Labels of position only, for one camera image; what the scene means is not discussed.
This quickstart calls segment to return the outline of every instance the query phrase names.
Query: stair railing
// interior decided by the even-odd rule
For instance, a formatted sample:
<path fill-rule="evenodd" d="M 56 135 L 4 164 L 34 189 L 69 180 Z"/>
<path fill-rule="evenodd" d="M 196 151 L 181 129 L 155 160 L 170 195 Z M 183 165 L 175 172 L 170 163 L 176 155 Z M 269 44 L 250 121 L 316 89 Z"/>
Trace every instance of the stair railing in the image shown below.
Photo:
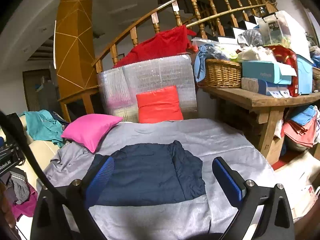
<path fill-rule="evenodd" d="M 220 21 L 220 17 L 226 14 L 230 15 L 231 24 L 234 27 L 238 27 L 237 19 L 234 15 L 235 12 L 241 11 L 243 20 L 248 21 L 247 10 L 251 11 L 252 15 L 254 16 L 263 16 L 266 12 L 271 13 L 277 11 L 275 7 L 275 0 L 236 0 L 239 7 L 232 8 L 229 0 L 224 0 L 225 4 L 227 5 L 228 10 L 224 12 L 217 12 L 216 6 L 213 0 L 208 0 L 208 3 L 204 3 L 203 1 L 191 0 L 193 14 L 194 16 L 187 21 L 182 22 L 180 16 L 180 9 L 178 5 L 178 1 L 183 0 L 169 0 L 164 4 L 160 5 L 158 8 L 153 9 L 149 13 L 142 16 L 139 20 L 132 23 L 129 27 L 127 27 L 121 34 L 119 34 L 113 41 L 111 41 L 103 50 L 103 52 L 96 57 L 96 59 L 92 63 L 92 67 L 96 68 L 97 73 L 103 71 L 102 60 L 108 54 L 111 53 L 111 58 L 113 64 L 115 65 L 118 62 L 118 52 L 117 52 L 117 44 L 122 41 L 126 36 L 129 35 L 132 39 L 133 46 L 138 45 L 138 35 L 137 35 L 137 27 L 142 23 L 146 22 L 150 18 L 152 19 L 152 24 L 154 27 L 155 33 L 160 32 L 160 24 L 158 19 L 158 12 L 162 11 L 163 9 L 172 6 L 174 17 L 176 19 L 177 26 L 181 26 L 183 24 L 186 25 L 187 28 L 191 28 L 195 25 L 199 26 L 200 34 L 202 38 L 207 38 L 205 32 L 205 25 L 209 24 L 212 32 L 216 29 L 220 36 L 224 36 L 224 29 Z M 188 3 L 186 0 L 183 1 L 186 4 L 186 8 L 188 8 Z"/>

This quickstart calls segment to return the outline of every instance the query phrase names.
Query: red pillow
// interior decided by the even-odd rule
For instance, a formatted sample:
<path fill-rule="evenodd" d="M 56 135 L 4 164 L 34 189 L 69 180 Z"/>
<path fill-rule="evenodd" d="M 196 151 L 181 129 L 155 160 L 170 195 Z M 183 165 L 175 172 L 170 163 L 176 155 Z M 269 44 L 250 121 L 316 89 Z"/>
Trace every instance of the red pillow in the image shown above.
<path fill-rule="evenodd" d="M 176 86 L 137 94 L 139 123 L 183 120 Z"/>

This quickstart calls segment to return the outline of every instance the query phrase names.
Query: plastic-wrapped headboard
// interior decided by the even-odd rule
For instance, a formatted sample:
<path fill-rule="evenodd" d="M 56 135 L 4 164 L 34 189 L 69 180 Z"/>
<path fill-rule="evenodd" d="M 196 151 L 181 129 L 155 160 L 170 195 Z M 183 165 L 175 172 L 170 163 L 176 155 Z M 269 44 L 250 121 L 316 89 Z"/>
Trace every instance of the plastic-wrapped headboard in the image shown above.
<path fill-rule="evenodd" d="M 98 74 L 105 112 L 138 122 L 136 94 L 175 85 L 184 119 L 197 117 L 191 59 L 188 55 L 141 61 Z"/>

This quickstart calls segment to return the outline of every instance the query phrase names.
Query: pillow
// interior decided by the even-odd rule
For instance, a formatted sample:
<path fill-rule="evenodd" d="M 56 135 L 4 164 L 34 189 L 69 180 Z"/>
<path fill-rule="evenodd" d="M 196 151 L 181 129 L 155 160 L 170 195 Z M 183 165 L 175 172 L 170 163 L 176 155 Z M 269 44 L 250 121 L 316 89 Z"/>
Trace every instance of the pillow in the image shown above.
<path fill-rule="evenodd" d="M 87 114 L 69 124 L 61 137 L 81 143 L 94 153 L 101 138 L 122 119 L 106 114 Z"/>
<path fill-rule="evenodd" d="M 183 120 L 176 86 L 137 94 L 139 123 Z"/>

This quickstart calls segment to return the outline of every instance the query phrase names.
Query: gray bed sheet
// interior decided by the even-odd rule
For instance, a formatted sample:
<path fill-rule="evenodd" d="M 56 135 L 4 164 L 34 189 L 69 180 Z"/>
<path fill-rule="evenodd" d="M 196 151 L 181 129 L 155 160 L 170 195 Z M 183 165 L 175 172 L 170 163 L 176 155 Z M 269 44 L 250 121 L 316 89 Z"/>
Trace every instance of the gray bed sheet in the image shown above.
<path fill-rule="evenodd" d="M 275 173 L 265 158 L 238 131 L 209 119 L 191 119 L 155 124 L 119 123 L 102 141 L 98 151 L 111 155 L 136 143 L 168 144 L 174 140 L 203 161 L 206 195 L 174 204 L 145 207 L 93 206 L 90 213 L 108 239 L 184 239 L 208 232 L 224 232 L 237 209 L 232 207 L 212 173 L 212 160 L 221 156 L 244 179 L 259 186 L 273 187 Z M 94 155 L 77 143 L 61 148 L 45 169 L 54 186 L 82 179 Z M 253 223 L 257 223 L 258 207 Z M 74 222 L 69 223 L 76 230 Z"/>

